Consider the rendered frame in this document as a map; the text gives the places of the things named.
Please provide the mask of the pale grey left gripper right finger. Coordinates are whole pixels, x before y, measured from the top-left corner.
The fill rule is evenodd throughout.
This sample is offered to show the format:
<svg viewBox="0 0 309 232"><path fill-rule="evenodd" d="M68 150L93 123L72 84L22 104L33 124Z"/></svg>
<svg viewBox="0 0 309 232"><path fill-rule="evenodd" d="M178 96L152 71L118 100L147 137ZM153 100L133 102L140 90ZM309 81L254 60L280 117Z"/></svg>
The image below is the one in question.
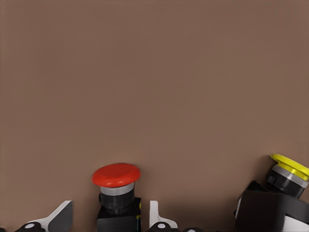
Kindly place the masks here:
<svg viewBox="0 0 309 232"><path fill-rule="evenodd" d="M149 229L147 232L178 232L175 221L159 215L158 201L150 201Z"/></svg>

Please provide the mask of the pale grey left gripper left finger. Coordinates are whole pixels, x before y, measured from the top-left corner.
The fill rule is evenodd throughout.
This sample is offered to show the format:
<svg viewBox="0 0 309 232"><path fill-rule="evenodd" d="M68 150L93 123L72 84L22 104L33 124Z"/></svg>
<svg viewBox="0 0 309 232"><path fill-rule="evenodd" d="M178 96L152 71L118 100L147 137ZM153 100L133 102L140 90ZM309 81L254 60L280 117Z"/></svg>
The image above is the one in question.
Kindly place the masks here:
<svg viewBox="0 0 309 232"><path fill-rule="evenodd" d="M32 220L15 232L69 232L73 223L73 201L64 201L49 216Z"/></svg>

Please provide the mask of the yellow mushroom push-button switch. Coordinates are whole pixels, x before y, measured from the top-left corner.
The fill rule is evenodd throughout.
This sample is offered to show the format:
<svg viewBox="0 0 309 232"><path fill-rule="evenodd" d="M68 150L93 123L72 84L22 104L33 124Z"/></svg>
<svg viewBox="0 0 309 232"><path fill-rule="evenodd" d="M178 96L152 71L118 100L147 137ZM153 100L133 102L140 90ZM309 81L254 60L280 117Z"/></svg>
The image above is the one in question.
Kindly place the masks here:
<svg viewBox="0 0 309 232"><path fill-rule="evenodd" d="M309 167L280 154L264 185L252 181L235 214L237 232L309 232L309 203L300 199L309 186Z"/></svg>

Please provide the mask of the red mushroom push-button switch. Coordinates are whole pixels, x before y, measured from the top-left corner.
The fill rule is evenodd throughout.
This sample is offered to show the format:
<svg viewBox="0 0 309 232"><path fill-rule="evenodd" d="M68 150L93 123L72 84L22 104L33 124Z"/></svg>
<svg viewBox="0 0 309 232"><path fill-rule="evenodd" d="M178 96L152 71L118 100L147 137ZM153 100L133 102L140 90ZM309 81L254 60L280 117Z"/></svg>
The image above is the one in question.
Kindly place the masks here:
<svg viewBox="0 0 309 232"><path fill-rule="evenodd" d="M140 169L128 163L110 164L93 173L92 183L100 188L97 232L141 232L141 198L135 196L140 176Z"/></svg>

